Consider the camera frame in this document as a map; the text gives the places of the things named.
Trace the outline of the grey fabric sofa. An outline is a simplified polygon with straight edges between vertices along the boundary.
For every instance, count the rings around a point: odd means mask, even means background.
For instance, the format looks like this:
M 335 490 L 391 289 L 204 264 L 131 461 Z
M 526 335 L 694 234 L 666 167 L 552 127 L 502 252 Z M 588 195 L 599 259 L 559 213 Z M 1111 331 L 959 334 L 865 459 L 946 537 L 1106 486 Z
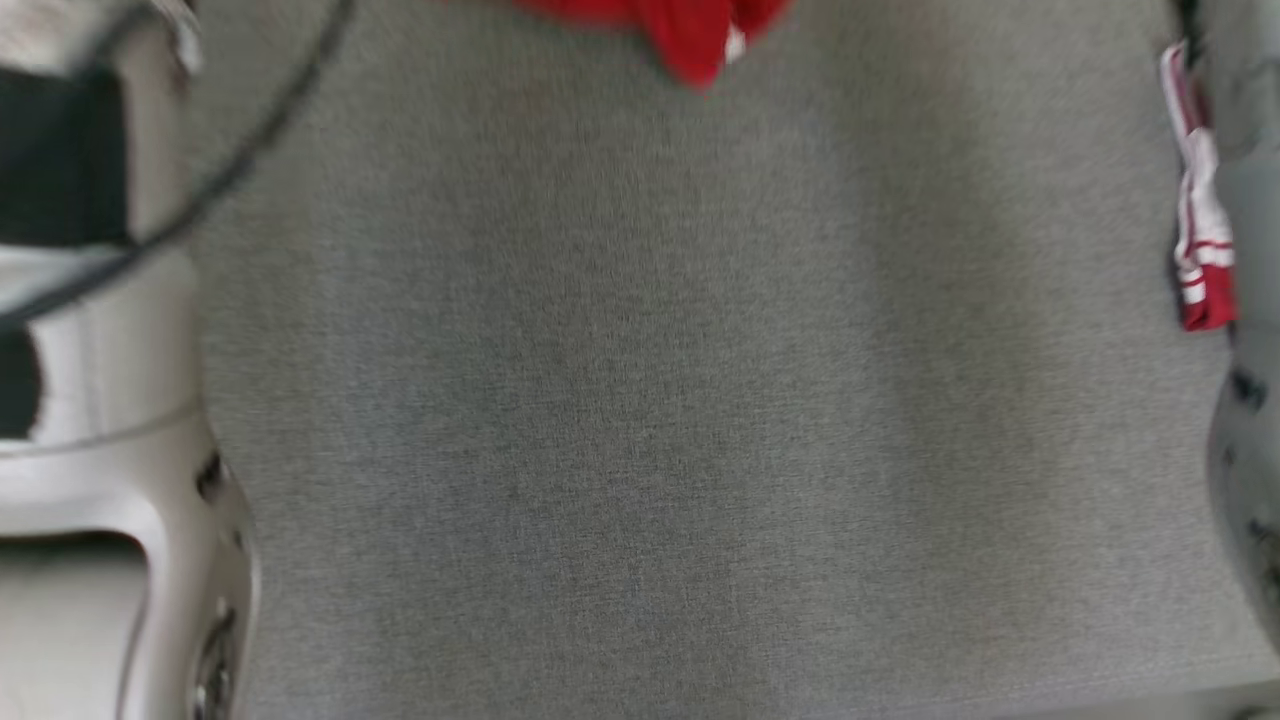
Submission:
M 358 0 L 198 241 L 251 720 L 989 717 L 1275 676 L 1170 0 L 797 0 L 705 92 Z

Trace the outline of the red shirt with white sleeves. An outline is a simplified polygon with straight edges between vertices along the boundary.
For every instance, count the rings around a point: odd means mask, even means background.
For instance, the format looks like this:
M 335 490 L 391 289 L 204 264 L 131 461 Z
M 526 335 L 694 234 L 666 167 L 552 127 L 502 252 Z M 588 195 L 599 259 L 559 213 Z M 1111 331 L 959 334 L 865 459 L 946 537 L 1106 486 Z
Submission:
M 1171 251 L 1180 323 L 1188 333 L 1217 331 L 1236 319 L 1235 249 L 1217 195 L 1219 146 L 1204 92 L 1192 72 L 1190 41 L 1166 47 L 1158 70 L 1181 161 Z

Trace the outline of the red Bulls 23 garment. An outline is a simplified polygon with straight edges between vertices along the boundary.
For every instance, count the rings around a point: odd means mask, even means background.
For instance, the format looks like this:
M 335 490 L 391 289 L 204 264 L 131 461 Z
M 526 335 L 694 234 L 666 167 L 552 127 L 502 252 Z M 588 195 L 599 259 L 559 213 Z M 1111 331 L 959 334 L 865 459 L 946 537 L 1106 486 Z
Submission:
M 794 0 L 511 0 L 575 26 L 643 36 L 664 68 L 695 88 L 750 49 Z

